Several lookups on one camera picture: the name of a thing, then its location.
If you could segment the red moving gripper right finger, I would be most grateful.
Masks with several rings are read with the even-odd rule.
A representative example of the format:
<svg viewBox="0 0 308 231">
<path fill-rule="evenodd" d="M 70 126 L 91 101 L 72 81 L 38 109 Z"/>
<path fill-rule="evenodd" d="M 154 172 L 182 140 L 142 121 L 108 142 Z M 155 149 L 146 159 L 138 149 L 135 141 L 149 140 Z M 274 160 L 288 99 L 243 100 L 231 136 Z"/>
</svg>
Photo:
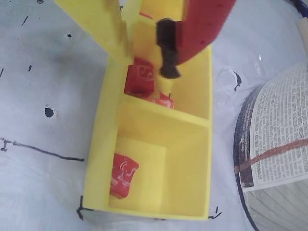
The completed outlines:
<svg viewBox="0 0 308 231">
<path fill-rule="evenodd" d="M 180 21 L 164 18 L 156 23 L 156 43 L 161 49 L 161 76 L 179 78 L 181 65 L 210 45 L 220 33 L 234 0 L 186 0 Z"/>
</svg>

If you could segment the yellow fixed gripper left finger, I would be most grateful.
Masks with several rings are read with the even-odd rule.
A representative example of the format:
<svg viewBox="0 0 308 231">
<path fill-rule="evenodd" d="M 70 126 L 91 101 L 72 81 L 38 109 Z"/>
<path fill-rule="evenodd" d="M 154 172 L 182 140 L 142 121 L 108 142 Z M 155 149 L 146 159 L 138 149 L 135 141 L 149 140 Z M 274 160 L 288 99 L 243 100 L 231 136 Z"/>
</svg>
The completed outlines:
<svg viewBox="0 0 308 231">
<path fill-rule="evenodd" d="M 134 1 L 120 8 L 118 0 L 56 0 L 55 3 L 114 59 L 132 60 L 128 25 L 134 21 Z"/>
</svg>

